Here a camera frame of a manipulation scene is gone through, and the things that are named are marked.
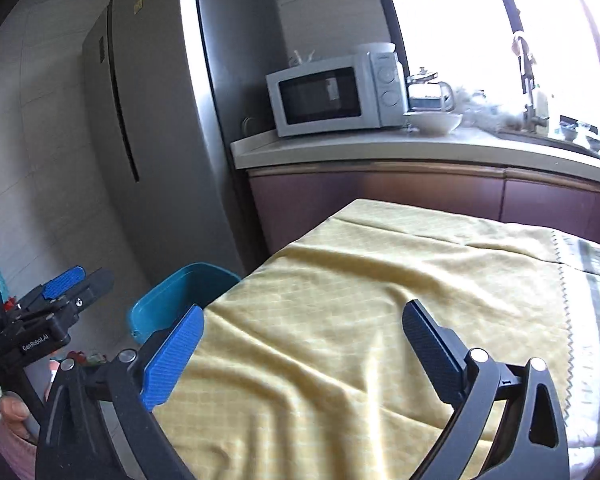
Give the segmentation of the person's left hand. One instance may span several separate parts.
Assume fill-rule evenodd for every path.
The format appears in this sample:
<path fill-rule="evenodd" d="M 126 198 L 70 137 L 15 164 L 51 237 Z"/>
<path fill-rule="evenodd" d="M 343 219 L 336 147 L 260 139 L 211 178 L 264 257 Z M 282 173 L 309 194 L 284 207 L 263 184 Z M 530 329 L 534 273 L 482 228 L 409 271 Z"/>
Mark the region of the person's left hand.
<path fill-rule="evenodd" d="M 18 396 L 3 394 L 0 399 L 0 414 L 2 422 L 15 436 L 30 443 L 38 440 L 38 436 L 30 430 L 31 412 Z"/>

